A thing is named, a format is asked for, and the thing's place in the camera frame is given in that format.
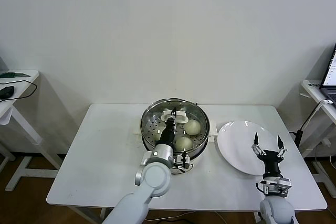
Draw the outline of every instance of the metal pot rim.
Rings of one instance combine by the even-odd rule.
[[[142,135],[143,141],[146,141],[146,142],[147,142],[148,144],[150,144],[152,147],[155,147],[155,146],[153,146],[147,139],[144,139],[144,137],[143,137],[143,136],[144,136],[144,132],[143,132],[143,127],[142,127],[142,119],[144,118],[144,116],[145,116],[145,115],[146,115],[152,108],[154,108],[155,106],[157,106],[157,105],[159,105],[159,104],[162,104],[163,102],[169,102],[169,101],[174,101],[174,102],[176,102],[176,101],[177,101],[177,102],[181,101],[181,102],[185,102],[185,103],[188,103],[188,104],[191,105],[191,106],[195,106],[195,107],[197,107],[197,108],[201,111],[202,115],[203,115],[204,118],[205,118],[206,124],[207,124],[207,125],[206,125],[206,131],[205,131],[205,134],[203,135],[203,139],[202,139],[202,141],[201,141],[198,145],[196,145],[196,146],[194,146],[193,148],[187,150],[186,152],[187,152],[187,154],[188,154],[188,153],[191,153],[191,152],[195,151],[196,149],[202,147],[202,146],[204,145],[204,143],[207,142],[207,139],[208,139],[208,136],[209,136],[209,132],[210,132],[210,121],[209,121],[209,118],[208,118],[208,116],[206,115],[206,113],[202,110],[202,108],[199,107],[197,104],[195,104],[195,103],[193,103],[193,102],[190,102],[190,101],[186,101],[186,100],[180,99],[180,98],[165,98],[165,99],[160,99],[160,100],[158,100],[158,101],[152,103],[151,105],[149,105],[149,107],[143,112],[143,114],[142,114],[142,116],[141,116],[140,130],[141,130],[141,135]],[[175,156],[175,155],[180,155],[181,153],[183,153],[183,152],[176,152],[176,151],[174,151],[174,156]]]

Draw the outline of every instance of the laptop screen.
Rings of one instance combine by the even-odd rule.
[[[336,86],[336,57],[335,57],[336,48],[332,54],[332,58],[330,60],[328,66],[328,72],[326,74],[326,78],[324,79],[323,86]]]

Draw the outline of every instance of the laptop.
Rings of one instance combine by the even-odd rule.
[[[336,105],[336,45],[320,85],[321,92]]]

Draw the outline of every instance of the computer mouse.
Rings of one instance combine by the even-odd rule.
[[[13,94],[14,94],[14,86],[4,87],[3,89],[0,90],[0,99],[1,100],[8,99],[12,97]]]

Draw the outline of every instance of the cable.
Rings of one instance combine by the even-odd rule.
[[[307,123],[307,121],[310,121],[311,117],[315,114],[315,110],[317,109],[317,107],[320,105],[320,103],[322,103],[322,101],[320,101],[315,108],[313,109],[313,111],[310,113],[310,115],[307,117],[307,119],[305,120],[305,122],[303,123],[303,125],[301,126],[300,130],[302,131],[303,126]]]
[[[303,135],[303,130],[308,126],[310,120],[313,118],[313,116],[316,114],[316,112],[318,112],[320,110],[320,108],[326,104],[332,104],[333,102],[330,100],[321,100],[313,109],[313,111],[309,114],[309,116],[307,117],[307,119],[305,120],[305,122],[302,124],[301,128],[297,130],[296,133],[294,132],[290,132],[293,133],[295,135],[295,139],[294,139],[294,143],[297,146],[297,148],[300,145],[301,139],[302,139],[302,135]]]
[[[336,218],[336,215],[329,209],[329,207],[327,207],[327,210]]]
[[[192,214],[192,213],[194,213],[194,212],[185,212],[184,214],[177,215],[177,216],[170,216],[170,217],[164,217],[164,218],[153,219],[153,220],[147,220],[147,219],[145,219],[145,220],[146,221],[156,221],[156,220],[173,219],[173,218],[178,218],[178,217],[181,217],[181,216],[184,216],[184,215],[188,215],[188,214]]]
[[[332,152],[330,152],[329,162],[330,162],[331,166],[332,166],[334,169],[336,169],[336,167],[335,167],[335,166],[332,164],[332,162],[331,162],[331,154],[332,154]]]
[[[184,173],[190,172],[194,168],[194,164],[190,164],[190,166],[191,166],[191,168],[189,170],[181,170],[181,169],[176,168],[181,172],[180,173],[172,173],[172,175],[178,175],[178,174],[184,174]]]
[[[227,224],[227,222],[225,221],[225,219],[223,218],[223,216],[221,216],[219,213],[217,213],[217,212],[215,212],[221,219],[222,219],[222,221],[225,223],[225,224]]]
[[[257,187],[257,189],[258,189],[259,192],[261,192],[262,194],[264,194],[264,191],[259,188],[258,183],[256,183],[256,187]]]
[[[190,224],[195,224],[187,219],[178,219],[178,220],[160,220],[157,224],[162,223],[162,222],[178,222],[178,221],[186,221]]]
[[[11,82],[5,82],[5,83],[0,83],[0,84],[2,84],[2,85],[7,85],[7,84],[11,84],[11,83],[18,83],[18,82],[28,82],[28,83],[34,85],[35,88],[34,88],[34,90],[33,90],[29,95],[26,95],[26,96],[24,96],[24,97],[16,97],[16,98],[3,99],[3,100],[0,100],[0,102],[9,101],[9,100],[18,100],[18,99],[27,98],[27,97],[32,96],[32,95],[35,93],[35,91],[37,90],[37,85],[34,84],[34,83],[32,83],[32,82],[30,82],[30,81],[27,81],[27,80],[11,81]]]

